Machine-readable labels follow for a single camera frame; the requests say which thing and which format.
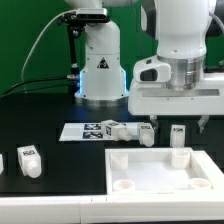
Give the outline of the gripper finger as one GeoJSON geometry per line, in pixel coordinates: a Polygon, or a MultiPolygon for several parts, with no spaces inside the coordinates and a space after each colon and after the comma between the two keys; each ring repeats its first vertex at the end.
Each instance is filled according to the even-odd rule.
{"type": "Polygon", "coordinates": [[[157,115],[150,115],[150,122],[155,130],[158,129],[159,123],[157,120],[157,115]]]}
{"type": "Polygon", "coordinates": [[[209,116],[208,115],[202,115],[201,118],[198,121],[198,126],[199,126],[199,132],[202,133],[205,125],[209,121],[209,116]]]}

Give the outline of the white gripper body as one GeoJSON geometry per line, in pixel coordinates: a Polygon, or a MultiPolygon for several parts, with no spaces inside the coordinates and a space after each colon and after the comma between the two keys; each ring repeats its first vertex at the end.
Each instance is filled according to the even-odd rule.
{"type": "Polygon", "coordinates": [[[204,73],[203,57],[143,59],[134,66],[128,110],[132,115],[224,115],[224,72],[204,73]]]}

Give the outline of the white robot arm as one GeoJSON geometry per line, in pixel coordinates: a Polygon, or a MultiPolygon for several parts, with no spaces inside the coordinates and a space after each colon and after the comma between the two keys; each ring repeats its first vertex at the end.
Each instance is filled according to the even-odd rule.
{"type": "Polygon", "coordinates": [[[224,0],[65,0],[86,33],[85,65],[75,97],[91,106],[128,100],[135,116],[223,115],[224,72],[205,71],[206,37],[224,30],[224,0]],[[109,7],[140,4],[140,32],[154,45],[132,81],[120,64],[120,29],[109,7]]]}

